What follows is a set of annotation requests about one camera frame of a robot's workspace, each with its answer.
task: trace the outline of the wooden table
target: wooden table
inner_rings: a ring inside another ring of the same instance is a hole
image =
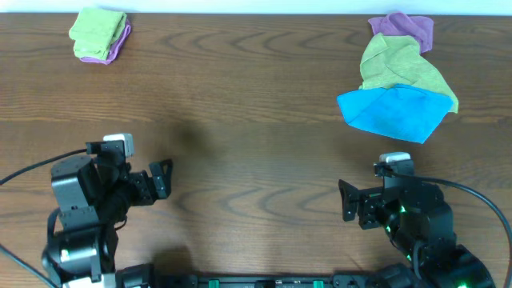
[[[331,274],[403,256],[381,229],[344,223],[338,179],[380,185],[372,163],[413,155],[418,174],[481,190],[512,218],[512,20],[434,17],[425,57],[460,100],[426,144],[349,127],[336,96],[361,83],[369,16],[130,15],[110,66],[73,56],[76,14],[0,14],[0,175],[99,141],[134,135],[134,170],[175,161],[173,193],[135,207],[117,268],[167,273]],[[497,286],[506,237],[479,200],[443,188],[458,240]],[[0,242],[42,269],[50,166],[0,188]],[[0,286],[42,286],[4,257]]]

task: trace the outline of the pile of cloths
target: pile of cloths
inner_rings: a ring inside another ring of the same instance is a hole
[[[74,55],[82,62],[108,65],[131,32],[126,13],[84,8],[70,29]]]
[[[359,90],[338,96],[345,122],[360,130],[424,143],[458,100],[420,53],[432,49],[434,21],[392,13],[368,21]]]

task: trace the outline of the blue cloth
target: blue cloth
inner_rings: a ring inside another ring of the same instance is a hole
[[[338,104],[352,127],[423,144],[454,102],[443,94],[397,84],[339,95]]]

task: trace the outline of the black wire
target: black wire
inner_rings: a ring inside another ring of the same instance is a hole
[[[127,222],[128,222],[128,216],[126,216],[126,215],[125,215],[125,220],[124,220],[124,222],[123,222],[119,227],[115,227],[115,230],[116,230],[116,231],[117,231],[117,230],[120,230],[121,228],[123,228],[123,227],[126,225],[126,223],[127,223]]]
[[[75,150],[75,151],[71,151],[69,153],[66,153],[66,154],[62,154],[62,155],[59,155],[57,157],[53,157],[53,158],[50,158],[48,160],[45,160],[43,162],[39,162],[39,163],[36,163],[36,164],[33,164],[31,166],[28,166],[28,167],[25,167],[19,171],[16,171],[14,173],[12,173],[11,175],[5,177],[4,179],[2,179],[0,181],[0,186],[5,184],[7,181],[11,180],[12,178],[16,177],[16,176],[19,176],[20,174],[23,174],[27,171],[30,171],[32,169],[35,169],[35,168],[38,168],[40,166],[43,166],[45,164],[48,164],[48,163],[51,163],[51,162],[55,162],[57,160],[60,160],[62,158],[66,158],[66,157],[69,157],[71,155],[75,155],[75,154],[80,154],[80,153],[84,153],[84,152],[87,152],[87,149],[80,149],[80,150]],[[54,211],[52,214],[55,214],[55,217],[56,215],[58,214],[58,212],[60,210],[56,210]],[[33,268],[30,264],[28,264],[27,262],[21,260],[18,256],[16,256],[16,254],[10,252],[7,248],[4,247],[4,245],[0,244],[0,251],[5,255],[7,256],[8,258],[10,258],[11,260],[13,260],[14,262],[16,262],[17,264],[19,264],[21,267],[25,268],[25,270],[31,272],[34,276],[36,276],[37,278],[39,278],[39,280],[41,280],[43,283],[45,283],[48,287],[52,287],[52,288],[58,288],[55,284],[52,283],[51,280],[49,280],[47,277],[45,277],[45,275],[41,274],[41,272],[37,271],[35,268]]]
[[[12,261],[19,264],[21,267],[25,268],[29,272],[31,272],[34,276],[39,278],[42,282],[44,282],[48,287],[52,288],[58,288],[57,285],[53,284],[51,280],[49,280],[45,275],[41,274],[41,272],[37,271],[35,268],[33,268],[30,264],[27,262],[21,260],[18,256],[16,256],[14,253],[10,252],[7,248],[4,247],[4,245],[0,244],[0,251],[10,258]]]
[[[482,193],[477,192],[476,190],[469,188],[468,186],[464,186],[462,184],[458,184],[452,181],[443,180],[443,179],[437,179],[437,178],[428,178],[428,177],[419,177],[419,176],[413,176],[413,175],[405,175],[405,174],[398,174],[393,171],[387,171],[387,175],[400,177],[400,178],[412,178],[417,179],[423,182],[432,182],[437,183],[441,185],[451,186],[453,188],[460,189],[462,191],[465,191],[476,198],[484,201],[485,204],[488,205],[489,208],[492,209],[498,216],[499,220],[502,222],[503,227],[505,228],[506,237],[509,241],[509,267],[506,271],[506,277],[505,277],[505,284],[503,287],[509,288],[510,287],[510,281],[512,280],[512,229],[510,228],[509,222],[506,220],[505,215],[503,212],[500,211],[500,209],[494,204],[490,199],[488,199],[486,196],[484,196]]]
[[[54,237],[55,223],[60,213],[61,209],[57,208],[48,216],[48,223],[46,224],[46,238],[48,243],[50,243],[51,239]]]
[[[80,154],[80,153],[84,153],[84,152],[87,152],[87,149],[80,149],[80,150],[71,151],[69,153],[62,154],[60,156],[50,158],[50,159],[45,160],[43,162],[39,162],[37,164],[33,164],[31,166],[25,167],[25,168],[23,168],[23,169],[21,169],[19,171],[16,171],[16,172],[12,173],[11,175],[5,177],[4,179],[2,179],[0,181],[0,186],[5,184],[7,181],[11,180],[12,178],[14,178],[16,176],[19,176],[20,174],[23,174],[23,173],[25,173],[27,171],[30,171],[30,170],[35,169],[35,168],[38,168],[38,167],[43,166],[43,165],[48,164],[48,163],[55,162],[55,161],[60,160],[62,158],[66,158],[66,157],[69,157],[71,155]]]

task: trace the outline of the purple cloth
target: purple cloth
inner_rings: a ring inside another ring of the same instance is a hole
[[[434,40],[434,20],[424,16],[409,17],[402,12],[388,14],[385,17],[375,17],[368,22],[374,35],[412,36],[420,45],[421,52],[432,50]]]
[[[88,62],[88,63],[101,63],[105,65],[109,65],[112,63],[113,60],[118,56],[118,52],[121,49],[122,44],[125,42],[126,38],[128,37],[128,34],[131,32],[131,25],[130,21],[128,21],[128,18],[125,22],[125,29],[122,31],[121,36],[118,40],[116,40],[112,45],[110,45],[110,50],[108,56],[106,56],[106,60],[99,60],[94,57],[83,57],[80,58],[80,61],[82,62]]]

